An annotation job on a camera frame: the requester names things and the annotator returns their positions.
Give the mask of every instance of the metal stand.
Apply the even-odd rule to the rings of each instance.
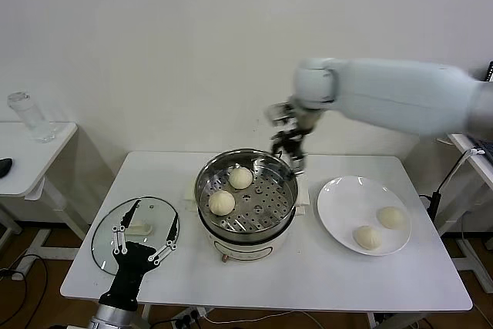
[[[477,179],[470,180],[461,189],[455,199],[448,204],[436,217],[434,225],[440,236],[444,235],[457,221],[471,209],[474,201],[481,199],[490,188]]]
[[[486,183],[476,179],[469,181],[459,195],[437,215],[434,225],[437,227],[438,234],[442,236],[446,233],[471,208],[471,204],[485,196],[485,193],[489,190],[490,188]],[[472,245],[467,240],[456,239],[455,241],[464,254],[462,258],[452,258],[457,271],[472,270],[483,290],[486,293],[493,293],[493,280],[486,273]],[[493,247],[493,240],[488,242]]]
[[[45,177],[44,188],[46,195],[51,199],[50,205],[52,210],[55,211],[61,220],[66,223],[70,229],[79,237],[84,240],[86,237],[89,225],[84,221],[81,216],[70,207],[69,202],[60,193],[60,191],[49,181],[48,177]],[[79,248],[61,248],[61,247],[43,247],[44,242],[48,238],[51,230],[41,229],[37,234],[28,250],[25,254],[37,254],[45,260],[73,260],[79,252]],[[21,260],[17,266],[17,270],[27,275],[31,265],[36,260],[36,257],[26,257]],[[21,274],[12,275],[13,280],[21,280]]]
[[[456,239],[455,241],[464,254],[462,258],[452,258],[457,271],[472,270],[483,290],[486,293],[493,293],[493,280],[481,264],[481,260],[479,260],[472,245],[468,240]]]
[[[395,314],[393,317],[388,318],[379,325],[375,323],[374,315],[372,313],[367,314],[367,316],[371,329],[404,329],[405,327],[408,327],[416,321],[427,317],[428,313],[410,312],[405,314]]]
[[[493,238],[488,239],[488,241],[486,242],[486,248],[488,250],[493,250]]]

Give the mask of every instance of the wooden floor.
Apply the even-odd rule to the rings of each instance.
[[[0,252],[0,267],[8,267],[15,258],[24,251],[38,229],[27,227],[24,231],[11,238],[11,243]],[[493,253],[487,251],[479,239],[471,239],[479,257],[485,264],[490,275],[493,276]],[[452,257],[460,257],[461,252],[453,240],[445,240],[445,246]],[[80,240],[67,229],[55,229],[47,240],[46,246],[50,247],[78,247]],[[70,268],[69,261],[47,261],[49,269],[49,283],[45,298],[37,310],[29,328],[43,329],[55,324],[76,325],[86,327],[89,318],[96,312],[96,304],[90,301],[69,300],[62,297],[59,293],[60,286],[65,275]],[[461,278],[467,287],[472,300],[483,310],[490,321],[493,321],[493,294],[485,294],[478,281],[471,272],[460,272]],[[35,309],[35,305],[41,296],[45,273],[42,263],[36,261],[27,276],[28,296],[22,310],[7,324],[3,329],[23,328],[29,316]],[[5,278],[0,282],[0,322],[11,315],[22,301],[24,292],[23,283],[12,281]],[[182,307],[154,306],[151,310],[150,322],[164,320],[178,314]],[[231,321],[242,318],[261,317],[272,314],[272,311],[248,311],[248,310],[224,310],[217,309],[210,313],[209,318],[214,321]],[[366,329],[368,328],[365,314],[344,314],[344,313],[311,313],[326,329],[347,328],[347,329]],[[453,314],[432,314],[428,320],[434,329],[462,329],[462,328],[489,328],[488,323],[473,309],[469,312]],[[428,324],[420,321],[421,328],[428,328]],[[203,329],[207,328],[306,328],[315,329],[317,325],[302,313],[288,314],[281,317],[272,317],[265,321],[255,323],[238,323],[214,325],[201,320]],[[171,328],[169,324],[161,324],[157,328]]]

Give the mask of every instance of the computer mouse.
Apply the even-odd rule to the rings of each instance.
[[[12,158],[0,159],[0,179],[8,174],[8,171],[12,168]]]

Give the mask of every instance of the glass lid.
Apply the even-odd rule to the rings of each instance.
[[[176,217],[176,235],[174,244],[178,240],[179,219],[174,207],[160,198],[143,196],[133,198],[117,206],[108,213],[98,225],[92,237],[92,258],[101,270],[115,275],[118,264],[112,255],[113,227],[119,227],[122,218],[139,201],[129,227],[125,230],[125,240],[141,243],[156,250],[166,245],[169,232]]]

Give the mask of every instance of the table leg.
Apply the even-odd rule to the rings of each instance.
[[[489,186],[473,179],[469,181],[455,199],[446,206],[436,217],[434,225],[438,235],[442,236],[468,211],[475,200],[489,191]]]
[[[0,223],[7,228],[0,238],[0,249],[4,247],[12,234],[20,234],[22,228],[6,213],[0,204]]]
[[[22,232],[22,228],[6,213],[3,209],[2,204],[0,203],[0,223],[10,229],[14,234],[20,234]]]
[[[79,252],[79,248],[43,247],[43,244],[48,239],[50,232],[50,229],[41,229],[36,234],[25,254],[36,254],[44,260],[73,260],[77,252]],[[34,261],[36,261],[36,257],[24,257],[15,269],[27,276]],[[12,280],[21,279],[21,274],[12,275]]]
[[[87,231],[89,230],[89,225],[73,208],[70,207],[67,199],[53,185],[48,177],[45,178],[44,190],[52,199],[52,210],[58,214],[59,218],[62,219],[62,221],[66,223],[70,229],[72,229],[77,237],[84,240]]]
[[[468,240],[456,239],[455,242],[461,249],[464,257],[452,258],[457,271],[471,270],[478,278],[479,284],[485,293],[493,293],[493,280],[489,276],[478,255]]]
[[[142,317],[140,317],[137,314],[133,315],[131,325],[132,325],[133,329],[150,329],[151,328],[151,326],[147,322],[147,320],[143,319]]]
[[[486,242],[486,248],[489,250],[493,250],[493,238],[488,239]]]
[[[144,309],[142,310],[142,319],[149,321],[149,315],[151,313],[151,304],[144,304]]]
[[[395,314],[383,323],[377,325],[374,329],[404,329],[409,325],[427,317],[426,312],[410,312],[405,314]]]

